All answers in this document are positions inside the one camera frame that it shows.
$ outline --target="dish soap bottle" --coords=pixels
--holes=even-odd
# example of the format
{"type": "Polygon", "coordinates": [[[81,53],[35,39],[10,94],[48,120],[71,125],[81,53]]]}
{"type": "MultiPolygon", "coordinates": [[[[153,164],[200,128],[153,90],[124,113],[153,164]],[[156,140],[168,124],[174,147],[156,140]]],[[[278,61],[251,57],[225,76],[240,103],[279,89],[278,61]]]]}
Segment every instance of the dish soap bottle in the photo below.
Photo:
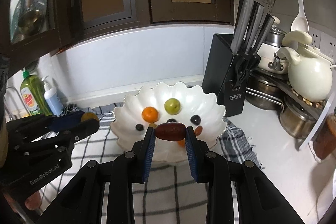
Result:
{"type": "Polygon", "coordinates": [[[50,85],[46,81],[47,77],[48,76],[42,78],[42,82],[44,83],[44,90],[45,90],[44,99],[47,101],[47,104],[49,108],[51,109],[52,113],[54,115],[59,116],[63,111],[63,105],[57,96],[56,88],[50,85]]]}
{"type": "Polygon", "coordinates": [[[52,115],[47,102],[43,97],[43,86],[37,75],[30,75],[29,71],[23,72],[23,81],[20,86],[20,91],[25,104],[28,107],[31,115],[44,114],[52,115]]]}

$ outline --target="green bottle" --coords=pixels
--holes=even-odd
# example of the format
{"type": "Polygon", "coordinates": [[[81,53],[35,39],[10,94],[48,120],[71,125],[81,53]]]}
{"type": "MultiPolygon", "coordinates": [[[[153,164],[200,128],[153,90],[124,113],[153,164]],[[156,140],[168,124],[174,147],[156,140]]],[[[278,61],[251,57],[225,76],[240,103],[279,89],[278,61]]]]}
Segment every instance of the green bottle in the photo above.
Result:
{"type": "Polygon", "coordinates": [[[47,102],[44,99],[44,88],[37,75],[29,75],[29,71],[23,72],[23,82],[20,91],[31,115],[52,115],[47,102]]]}

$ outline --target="scalloped bowl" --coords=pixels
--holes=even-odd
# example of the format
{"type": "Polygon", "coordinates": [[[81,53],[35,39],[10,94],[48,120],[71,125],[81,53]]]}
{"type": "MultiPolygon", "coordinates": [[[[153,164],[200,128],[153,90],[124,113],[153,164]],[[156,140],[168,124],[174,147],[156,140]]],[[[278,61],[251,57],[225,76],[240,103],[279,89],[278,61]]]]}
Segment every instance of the scalloped bowl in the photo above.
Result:
{"type": "MultiPolygon", "coordinates": [[[[205,141],[209,148],[215,146],[218,138],[227,128],[223,121],[226,108],[217,105],[217,98],[214,93],[205,94],[199,85],[188,88],[184,83],[178,82],[173,86],[159,83],[155,88],[143,86],[137,95],[127,95],[122,107],[114,109],[115,121],[111,123],[112,132],[118,137],[118,145],[125,151],[132,149],[133,144],[143,140],[149,123],[142,119],[141,113],[145,107],[155,107],[159,112],[159,125],[168,119],[174,118],[183,123],[186,127],[196,125],[190,122],[193,115],[201,117],[202,133],[197,137],[205,141]],[[180,101],[181,111],[177,115],[170,115],[164,109],[164,103],[169,98],[176,98],[180,101]],[[143,131],[135,129],[136,124],[144,126],[143,131]]],[[[170,142],[156,138],[152,164],[176,165],[188,160],[184,147],[177,142],[170,142]]]]}

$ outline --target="glass jar with brown liquid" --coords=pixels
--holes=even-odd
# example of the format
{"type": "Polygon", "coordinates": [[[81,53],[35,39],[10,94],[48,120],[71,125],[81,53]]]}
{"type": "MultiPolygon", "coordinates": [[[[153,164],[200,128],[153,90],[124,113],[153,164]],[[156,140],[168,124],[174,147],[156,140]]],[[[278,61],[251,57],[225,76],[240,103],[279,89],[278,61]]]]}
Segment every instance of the glass jar with brown liquid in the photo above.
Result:
{"type": "Polygon", "coordinates": [[[325,159],[336,149],[336,108],[330,114],[320,133],[313,142],[315,154],[321,159],[325,159]]]}

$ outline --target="white countertop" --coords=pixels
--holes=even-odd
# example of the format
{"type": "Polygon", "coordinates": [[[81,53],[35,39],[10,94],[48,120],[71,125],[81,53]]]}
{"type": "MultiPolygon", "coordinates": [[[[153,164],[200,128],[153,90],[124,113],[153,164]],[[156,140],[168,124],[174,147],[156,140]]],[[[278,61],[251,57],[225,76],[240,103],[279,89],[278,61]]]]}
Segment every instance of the white countertop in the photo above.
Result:
{"type": "Polygon", "coordinates": [[[245,101],[242,114],[229,117],[241,128],[263,171],[305,224],[317,223],[316,202],[336,166],[333,156],[317,163],[307,146],[295,149],[296,140],[280,125],[278,113],[259,109],[245,101]]]}

